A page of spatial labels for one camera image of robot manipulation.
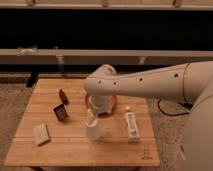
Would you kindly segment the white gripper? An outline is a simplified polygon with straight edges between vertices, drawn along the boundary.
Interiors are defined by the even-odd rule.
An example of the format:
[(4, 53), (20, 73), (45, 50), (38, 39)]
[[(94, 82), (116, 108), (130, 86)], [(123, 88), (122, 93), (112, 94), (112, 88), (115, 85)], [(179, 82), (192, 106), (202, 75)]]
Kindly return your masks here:
[[(109, 96), (91, 95), (89, 97), (89, 105), (91, 111), (96, 115), (111, 113), (111, 100)], [(87, 111), (87, 124), (89, 125), (91, 125), (95, 120), (95, 116), (90, 111), (90, 109)]]

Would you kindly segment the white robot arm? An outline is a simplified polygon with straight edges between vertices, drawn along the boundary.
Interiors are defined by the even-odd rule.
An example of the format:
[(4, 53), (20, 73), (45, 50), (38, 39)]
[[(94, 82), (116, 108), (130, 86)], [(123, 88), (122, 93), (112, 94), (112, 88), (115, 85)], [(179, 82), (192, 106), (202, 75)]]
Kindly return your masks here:
[(101, 110), (111, 95), (158, 98), (192, 105), (176, 171), (213, 171), (213, 61), (192, 62), (132, 74), (104, 64), (84, 81), (92, 105)]

